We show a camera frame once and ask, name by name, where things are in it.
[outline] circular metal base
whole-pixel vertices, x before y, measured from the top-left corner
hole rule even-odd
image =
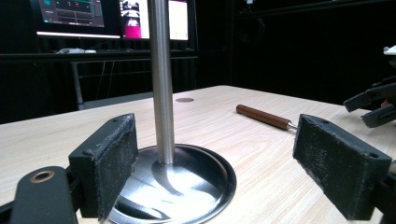
[[[115,223],[201,223],[217,215],[236,189],[233,167],[202,147],[175,145],[172,165],[158,163],[157,148],[139,152],[108,217]]]

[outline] textured gripper pad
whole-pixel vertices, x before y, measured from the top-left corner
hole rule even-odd
[[[138,154],[134,114],[106,122],[69,155],[71,173],[82,182],[83,217],[106,218]]]
[[[371,193],[391,157],[325,119],[301,115],[293,158],[346,219],[370,220]]]

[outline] computer monitor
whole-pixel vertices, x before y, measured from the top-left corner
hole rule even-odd
[[[124,39],[149,39],[148,0],[119,0]],[[187,0],[169,0],[171,40],[189,39]]]
[[[38,36],[120,38],[118,0],[30,0]]]

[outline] wooden table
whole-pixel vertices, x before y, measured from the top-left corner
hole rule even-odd
[[[180,103],[179,98],[192,102]],[[174,94],[176,143],[216,151],[234,168],[232,202],[209,223],[347,223],[292,157],[295,131],[235,112],[247,105],[298,122],[300,114],[327,119],[396,157],[395,122],[368,129],[367,113],[341,105],[217,86]],[[68,155],[107,120],[134,113],[138,147],[156,145],[152,99],[0,125],[0,204],[13,200],[18,181],[44,166],[68,166]],[[375,210],[371,223],[382,214]],[[81,219],[80,223],[96,222]]]

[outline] desk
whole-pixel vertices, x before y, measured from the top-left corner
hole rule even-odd
[[[189,103],[178,98],[192,98]],[[206,147],[235,169],[231,203],[209,223],[347,223],[292,157],[287,132],[235,112],[251,106],[297,123],[304,113],[327,119],[396,157],[395,122],[368,129],[357,110],[262,91],[217,86],[174,94],[176,143]],[[0,125],[0,204],[13,200],[18,181],[44,166],[68,166],[68,155],[107,120],[135,114],[138,147],[156,145],[152,99]],[[382,215],[375,210],[371,223]],[[84,219],[81,223],[93,222]]]

